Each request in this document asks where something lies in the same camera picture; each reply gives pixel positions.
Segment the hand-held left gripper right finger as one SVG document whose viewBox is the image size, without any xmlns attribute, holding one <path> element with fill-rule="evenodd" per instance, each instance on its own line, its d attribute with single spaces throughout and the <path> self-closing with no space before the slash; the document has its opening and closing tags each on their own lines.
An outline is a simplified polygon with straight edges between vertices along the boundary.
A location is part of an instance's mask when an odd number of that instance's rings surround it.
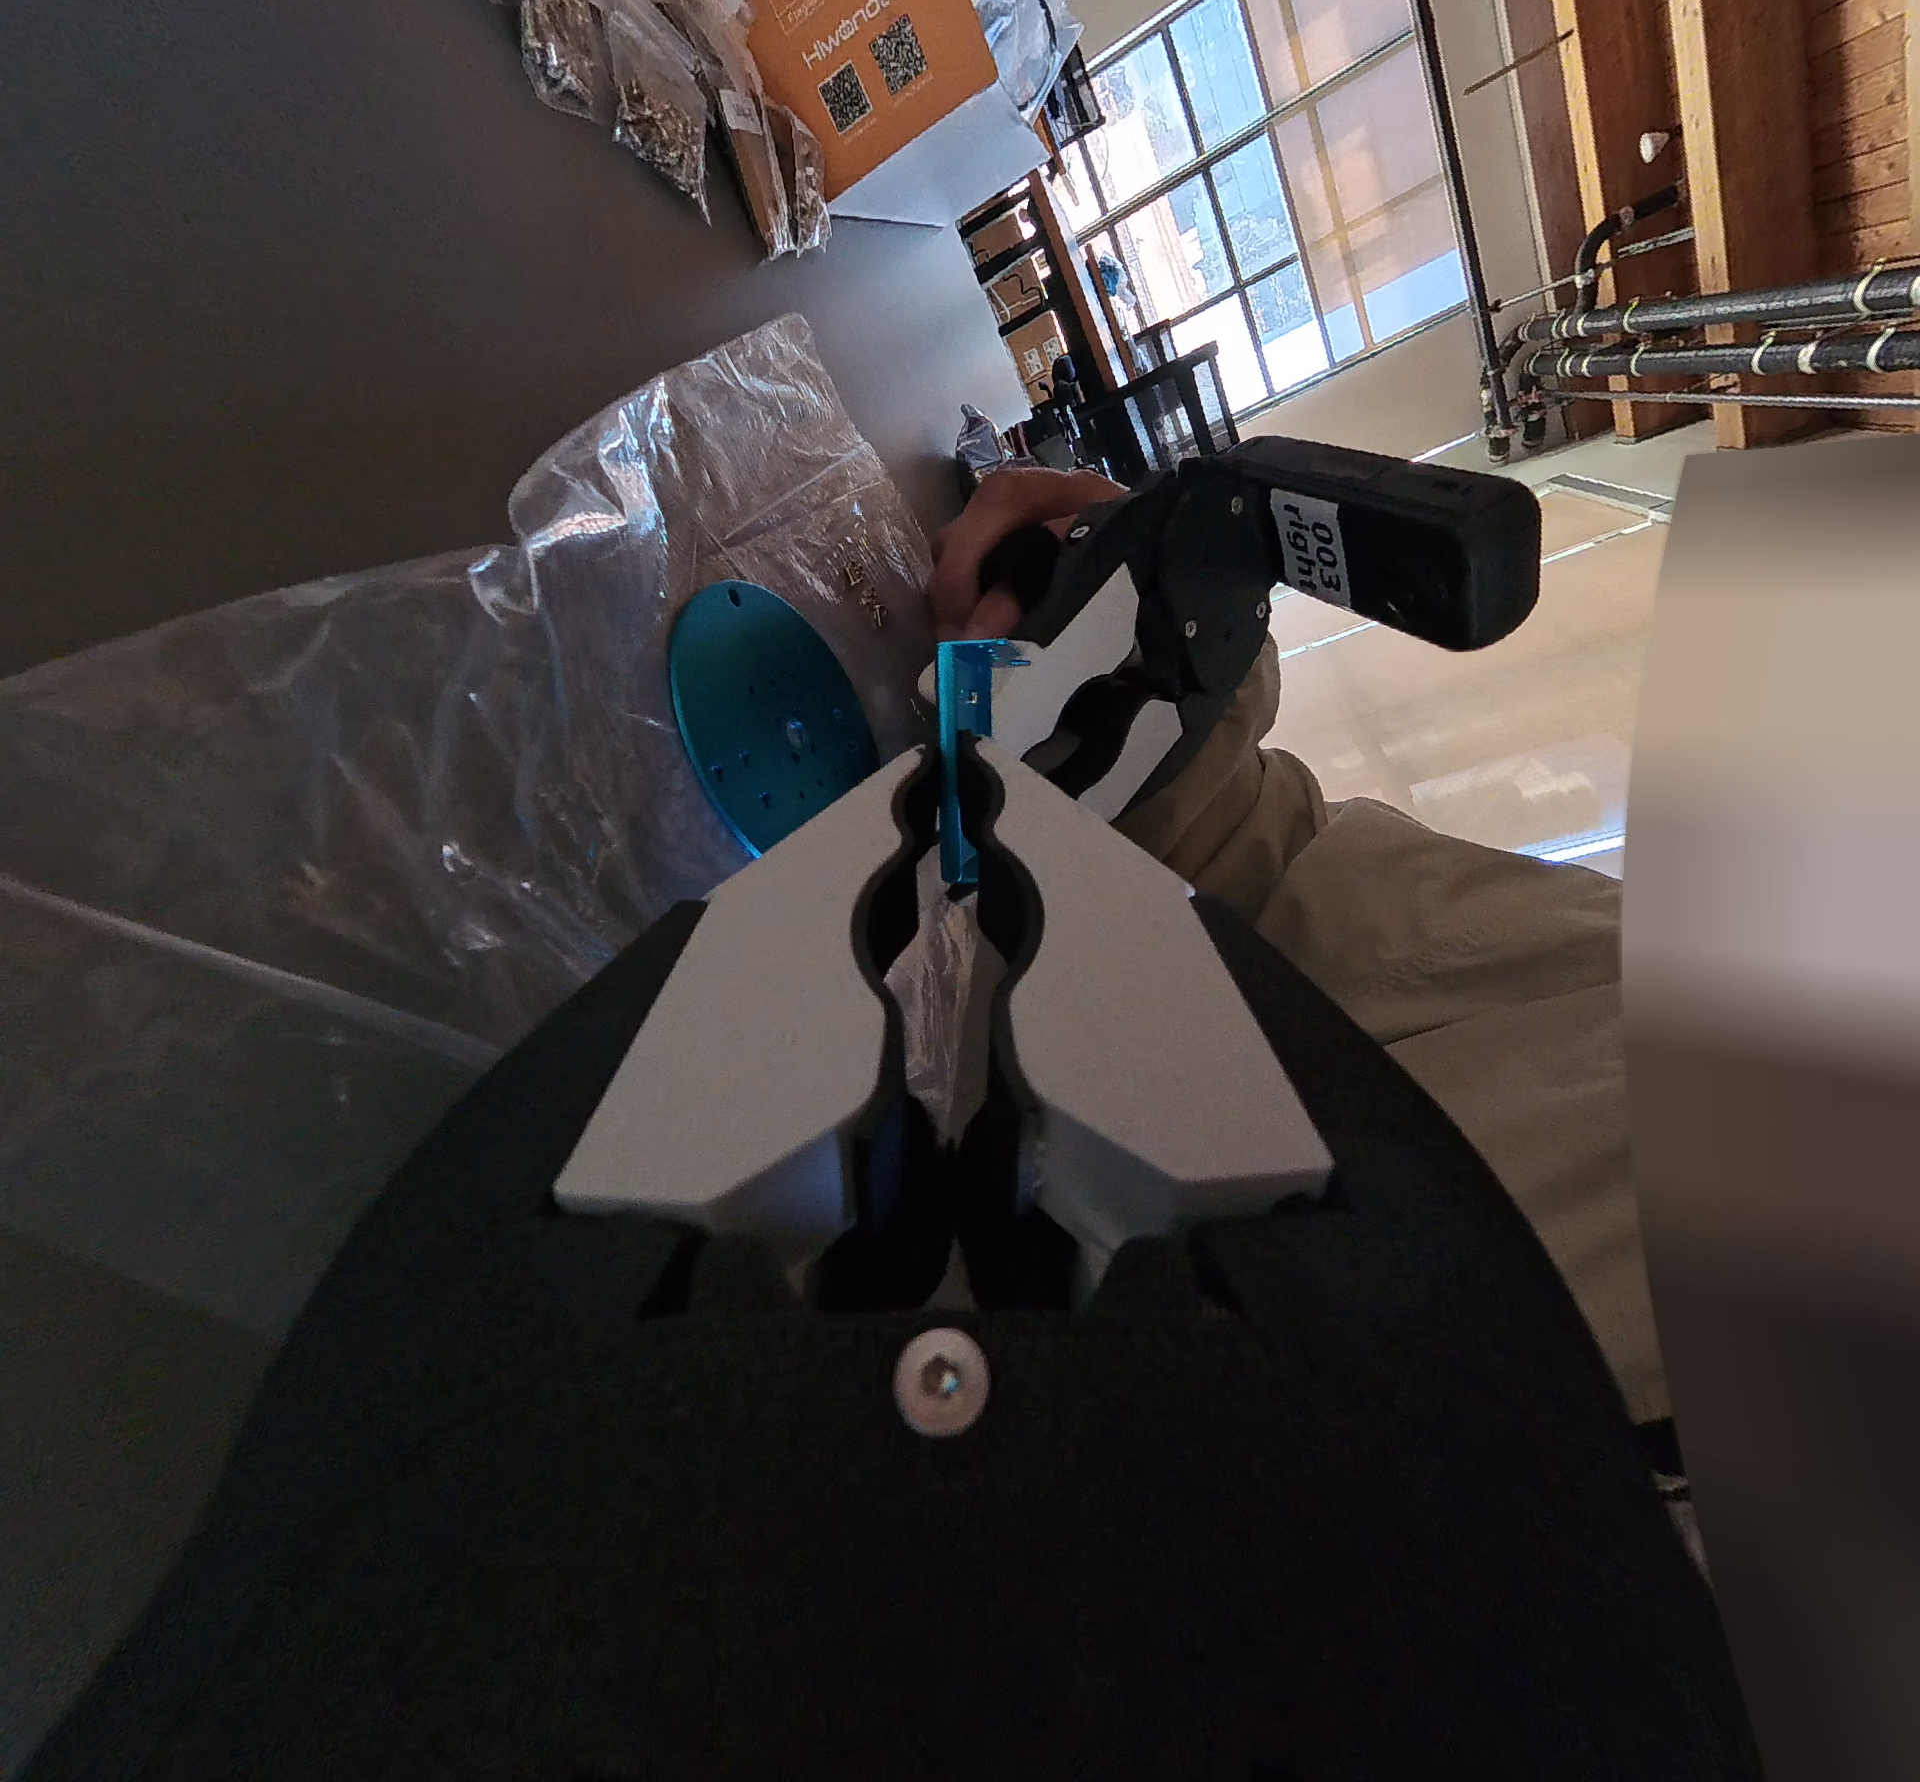
<svg viewBox="0 0 1920 1782">
<path fill-rule="evenodd" d="M 963 763 L 1012 1211 L 1070 1238 L 1070 1287 L 1133 1241 L 1320 1200 L 1330 1149 L 1189 884 L 999 740 Z"/>
</svg>

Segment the large grid window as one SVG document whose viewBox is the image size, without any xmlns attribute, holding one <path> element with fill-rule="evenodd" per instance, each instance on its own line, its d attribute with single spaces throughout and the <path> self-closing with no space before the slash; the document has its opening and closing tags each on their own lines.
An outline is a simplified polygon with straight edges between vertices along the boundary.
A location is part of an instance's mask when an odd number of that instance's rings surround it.
<svg viewBox="0 0 1920 1782">
<path fill-rule="evenodd" d="M 1412 0 L 1172 0 L 1092 66 L 1061 215 L 1119 336 L 1233 418 L 1467 301 Z"/>
</svg>

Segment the pile of clear screw bags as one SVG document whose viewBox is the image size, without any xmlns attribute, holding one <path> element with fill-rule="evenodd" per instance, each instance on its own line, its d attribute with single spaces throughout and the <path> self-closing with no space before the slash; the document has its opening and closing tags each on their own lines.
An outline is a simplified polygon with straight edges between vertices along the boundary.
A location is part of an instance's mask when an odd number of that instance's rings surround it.
<svg viewBox="0 0 1920 1782">
<path fill-rule="evenodd" d="M 701 218 L 715 148 L 770 259 L 828 244 L 823 149 L 762 84 L 751 0 L 489 3 L 513 21 L 536 96 L 595 124 Z"/>
</svg>

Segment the wooden shelf with boxes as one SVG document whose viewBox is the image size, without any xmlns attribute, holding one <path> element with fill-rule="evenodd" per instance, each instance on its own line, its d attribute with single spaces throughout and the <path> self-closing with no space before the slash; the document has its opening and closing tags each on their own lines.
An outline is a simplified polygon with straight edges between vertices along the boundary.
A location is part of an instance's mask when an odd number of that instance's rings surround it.
<svg viewBox="0 0 1920 1782">
<path fill-rule="evenodd" d="M 1029 403 L 1054 396 L 1061 360 L 1082 400 L 1113 396 L 1134 375 L 1092 249 L 1070 234 L 1043 171 L 964 210 L 955 231 Z"/>
</svg>

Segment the metal conduit pole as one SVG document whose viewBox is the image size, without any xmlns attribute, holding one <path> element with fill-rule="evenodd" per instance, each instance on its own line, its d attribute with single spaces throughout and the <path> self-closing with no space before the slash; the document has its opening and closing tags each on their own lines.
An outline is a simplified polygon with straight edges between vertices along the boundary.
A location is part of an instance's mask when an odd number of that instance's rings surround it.
<svg viewBox="0 0 1920 1782">
<path fill-rule="evenodd" d="M 1467 192 L 1467 173 L 1461 153 L 1452 92 L 1444 77 L 1444 54 L 1438 35 L 1432 0 L 1410 0 L 1410 14 L 1412 40 L 1423 66 L 1423 82 L 1426 87 L 1426 107 L 1435 126 L 1435 149 L 1442 171 L 1444 197 L 1452 210 L 1461 271 L 1467 286 L 1467 315 L 1477 352 L 1482 449 L 1494 466 L 1506 466 L 1513 451 L 1517 423 L 1506 394 L 1506 370 L 1500 369 L 1500 338 L 1494 323 L 1491 292 L 1486 286 L 1482 254 Z"/>
</svg>

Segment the grey desk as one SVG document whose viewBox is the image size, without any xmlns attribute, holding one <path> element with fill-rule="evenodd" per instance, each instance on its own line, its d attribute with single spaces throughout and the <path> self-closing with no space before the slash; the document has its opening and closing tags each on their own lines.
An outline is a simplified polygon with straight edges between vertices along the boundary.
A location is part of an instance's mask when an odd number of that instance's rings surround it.
<svg viewBox="0 0 1920 1782">
<path fill-rule="evenodd" d="M 5 0 L 5 681 L 480 560 L 540 451 L 785 311 L 945 515 L 959 405 L 1019 403 L 949 225 L 762 262 L 729 183 L 701 221 L 540 110 L 484 0 Z M 5 1777 L 178 1562 L 284 1332 L 5 1224 Z"/>
</svg>

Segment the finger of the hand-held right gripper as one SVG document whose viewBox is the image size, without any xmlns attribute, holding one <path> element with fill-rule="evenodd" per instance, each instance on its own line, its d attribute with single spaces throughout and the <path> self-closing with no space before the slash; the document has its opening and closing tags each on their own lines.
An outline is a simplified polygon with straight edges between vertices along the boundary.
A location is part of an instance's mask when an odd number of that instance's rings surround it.
<svg viewBox="0 0 1920 1782">
<path fill-rule="evenodd" d="M 1115 763 L 1082 792 L 1079 804 L 1108 822 L 1119 819 L 1180 740 L 1176 709 L 1139 709 Z"/>
<path fill-rule="evenodd" d="M 1021 761 L 1119 761 L 1153 699 L 1138 588 L 1108 578 L 1049 641 L 996 659 L 996 743 Z"/>
</svg>

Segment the blue round metal plate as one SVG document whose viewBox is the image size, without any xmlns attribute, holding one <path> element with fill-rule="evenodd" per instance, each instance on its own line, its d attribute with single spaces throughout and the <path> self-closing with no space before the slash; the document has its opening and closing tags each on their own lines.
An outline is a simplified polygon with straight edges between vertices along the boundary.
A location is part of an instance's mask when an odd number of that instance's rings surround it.
<svg viewBox="0 0 1920 1782">
<path fill-rule="evenodd" d="M 877 771 L 847 669 L 792 605 L 751 581 L 689 597 L 668 641 L 668 690 L 695 782 L 750 857 Z"/>
</svg>

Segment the blue U-shaped metal bracket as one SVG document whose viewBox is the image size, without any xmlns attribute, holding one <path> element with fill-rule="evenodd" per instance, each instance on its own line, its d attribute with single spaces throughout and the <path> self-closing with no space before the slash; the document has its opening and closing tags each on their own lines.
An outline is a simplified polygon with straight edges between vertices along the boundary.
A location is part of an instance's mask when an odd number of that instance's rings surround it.
<svg viewBox="0 0 1920 1782">
<path fill-rule="evenodd" d="M 1032 644 L 1012 639 L 939 641 L 931 659 L 931 692 L 941 767 L 939 862 L 941 884 L 964 890 L 977 884 L 977 850 L 963 808 L 963 739 L 991 739 L 996 725 L 996 683 L 1032 666 Z"/>
</svg>

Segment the black insulated pipe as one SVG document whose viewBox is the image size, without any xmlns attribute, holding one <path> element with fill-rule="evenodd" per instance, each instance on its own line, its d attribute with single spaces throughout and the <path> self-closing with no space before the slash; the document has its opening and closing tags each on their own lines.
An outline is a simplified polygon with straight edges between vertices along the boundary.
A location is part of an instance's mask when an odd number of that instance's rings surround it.
<svg viewBox="0 0 1920 1782">
<path fill-rule="evenodd" d="M 1613 377 L 1892 377 L 1917 370 L 1917 327 L 1764 336 L 1755 344 L 1711 344 L 1661 336 L 1517 336 L 1506 360 L 1532 380 Z"/>
<path fill-rule="evenodd" d="M 1697 297 L 1632 297 L 1622 305 L 1567 310 L 1525 319 L 1512 336 L 1523 344 L 1584 344 L 1621 336 L 1685 336 L 1740 327 L 1793 330 L 1901 319 L 1917 310 L 1917 259 L 1884 259 L 1839 280 L 1749 286 Z"/>
</svg>

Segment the crumpled silver foil bag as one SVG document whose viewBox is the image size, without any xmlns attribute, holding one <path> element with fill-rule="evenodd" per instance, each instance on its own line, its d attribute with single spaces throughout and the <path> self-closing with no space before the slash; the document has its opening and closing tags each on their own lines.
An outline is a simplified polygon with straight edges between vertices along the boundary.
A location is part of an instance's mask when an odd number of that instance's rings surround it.
<svg viewBox="0 0 1920 1782">
<path fill-rule="evenodd" d="M 988 413 L 972 403 L 963 403 L 953 464 L 963 497 L 969 497 L 988 474 L 1034 469 L 1035 460 L 1021 451 L 1019 445 L 1011 446 Z"/>
</svg>

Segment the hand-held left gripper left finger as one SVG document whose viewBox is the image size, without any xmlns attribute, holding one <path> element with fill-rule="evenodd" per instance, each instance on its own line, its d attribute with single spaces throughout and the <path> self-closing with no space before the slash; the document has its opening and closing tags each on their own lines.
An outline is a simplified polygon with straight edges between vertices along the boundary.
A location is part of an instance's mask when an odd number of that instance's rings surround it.
<svg viewBox="0 0 1920 1782">
<path fill-rule="evenodd" d="M 893 1224 L 931 1149 L 889 975 L 921 926 L 931 746 L 709 890 L 557 1175 L 577 1219 L 739 1237 L 786 1267 Z"/>
</svg>

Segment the person's right hand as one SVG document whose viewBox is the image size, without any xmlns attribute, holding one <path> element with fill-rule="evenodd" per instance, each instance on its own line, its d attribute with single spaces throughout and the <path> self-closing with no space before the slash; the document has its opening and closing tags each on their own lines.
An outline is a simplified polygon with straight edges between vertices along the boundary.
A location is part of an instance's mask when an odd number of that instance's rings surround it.
<svg viewBox="0 0 1920 1782">
<path fill-rule="evenodd" d="M 1054 471 L 1049 466 L 1000 466 L 981 476 L 963 509 L 931 536 L 927 608 L 938 641 L 1006 639 L 1024 614 L 1021 597 L 1006 583 L 988 588 L 982 563 L 1007 539 L 1043 528 L 1052 540 L 1105 501 L 1123 497 L 1124 485 L 1096 471 Z"/>
</svg>

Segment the curved black pipe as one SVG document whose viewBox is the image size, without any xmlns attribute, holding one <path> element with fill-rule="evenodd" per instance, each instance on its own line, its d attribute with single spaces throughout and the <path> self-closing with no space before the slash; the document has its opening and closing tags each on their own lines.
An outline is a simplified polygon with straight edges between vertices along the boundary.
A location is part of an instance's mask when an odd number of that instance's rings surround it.
<svg viewBox="0 0 1920 1782">
<path fill-rule="evenodd" d="M 1572 264 L 1574 301 L 1572 311 L 1589 311 L 1598 306 L 1599 264 L 1614 252 L 1618 238 L 1631 234 L 1640 221 L 1682 207 L 1689 200 L 1685 183 L 1664 185 L 1639 202 L 1626 202 L 1609 210 L 1599 224 L 1589 225 L 1578 245 Z"/>
</svg>

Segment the large clear plastic bag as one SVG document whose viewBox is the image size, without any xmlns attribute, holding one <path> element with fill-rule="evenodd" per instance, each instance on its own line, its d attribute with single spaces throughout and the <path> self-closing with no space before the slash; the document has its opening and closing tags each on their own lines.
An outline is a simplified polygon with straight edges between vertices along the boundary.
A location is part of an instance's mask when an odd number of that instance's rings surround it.
<svg viewBox="0 0 1920 1782">
<path fill-rule="evenodd" d="M 657 597 L 442 556 L 5 681 L 5 1224 L 277 1338 L 419 1134 L 729 853 Z"/>
</svg>

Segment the black mesh cart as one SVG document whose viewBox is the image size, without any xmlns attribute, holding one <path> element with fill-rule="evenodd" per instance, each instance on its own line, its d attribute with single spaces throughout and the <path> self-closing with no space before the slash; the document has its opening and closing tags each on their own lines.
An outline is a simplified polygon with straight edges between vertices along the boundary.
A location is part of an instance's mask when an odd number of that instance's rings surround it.
<svg viewBox="0 0 1920 1782">
<path fill-rule="evenodd" d="M 1128 489 L 1240 445 L 1214 341 L 1139 372 L 1077 417 L 1079 461 Z"/>
</svg>

